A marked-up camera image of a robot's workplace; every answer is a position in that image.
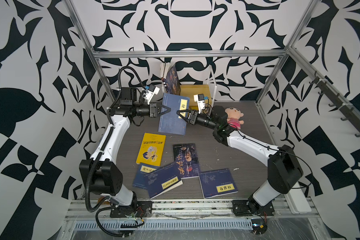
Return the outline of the purple book orange calligraphy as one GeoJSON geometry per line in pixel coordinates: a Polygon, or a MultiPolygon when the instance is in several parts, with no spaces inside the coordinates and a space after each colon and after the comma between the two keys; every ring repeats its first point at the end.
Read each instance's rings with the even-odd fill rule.
{"type": "Polygon", "coordinates": [[[181,84],[175,64],[172,65],[166,79],[162,80],[162,82],[167,93],[178,96],[181,94],[181,84]]]}

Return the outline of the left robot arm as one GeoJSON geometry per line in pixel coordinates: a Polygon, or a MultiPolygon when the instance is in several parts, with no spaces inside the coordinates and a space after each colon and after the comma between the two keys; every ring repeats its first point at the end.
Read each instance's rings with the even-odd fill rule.
{"type": "Polygon", "coordinates": [[[123,184],[123,174],[117,167],[117,154],[125,133],[136,117],[156,118],[171,111],[152,98],[160,91],[155,85],[142,85],[137,98],[132,87],[120,88],[116,100],[107,109],[108,126],[95,152],[79,165],[85,186],[83,197],[88,212],[98,212],[104,202],[111,209],[118,208],[126,216],[137,211],[138,200],[135,192],[123,184]]]}

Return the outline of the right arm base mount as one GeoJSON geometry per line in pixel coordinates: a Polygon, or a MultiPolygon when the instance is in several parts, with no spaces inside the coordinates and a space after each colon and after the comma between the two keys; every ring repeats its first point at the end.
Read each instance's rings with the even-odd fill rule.
{"type": "Polygon", "coordinates": [[[269,202],[265,206],[260,206],[254,200],[232,200],[232,211],[237,217],[260,215],[261,217],[273,216],[274,206],[269,202]]]}

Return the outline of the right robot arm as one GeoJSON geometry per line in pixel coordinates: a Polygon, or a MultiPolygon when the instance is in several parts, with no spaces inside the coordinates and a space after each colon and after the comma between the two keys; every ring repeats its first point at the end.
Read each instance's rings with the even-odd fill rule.
{"type": "Polygon", "coordinates": [[[281,147],[261,142],[241,132],[243,113],[237,108],[214,106],[207,115],[196,110],[179,110],[179,117],[192,125],[213,130],[217,142],[252,156],[268,168],[267,180],[248,198],[235,213],[261,214],[266,206],[279,195],[285,195],[293,214],[311,211],[298,181],[304,175],[302,159],[287,145],[281,147]]]}

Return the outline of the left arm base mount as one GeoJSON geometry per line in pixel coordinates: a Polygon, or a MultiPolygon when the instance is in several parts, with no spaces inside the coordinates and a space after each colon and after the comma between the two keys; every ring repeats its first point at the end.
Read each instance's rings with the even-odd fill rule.
{"type": "Polygon", "coordinates": [[[111,218],[144,218],[152,213],[152,201],[137,201],[130,206],[120,206],[111,209],[111,218]]]}

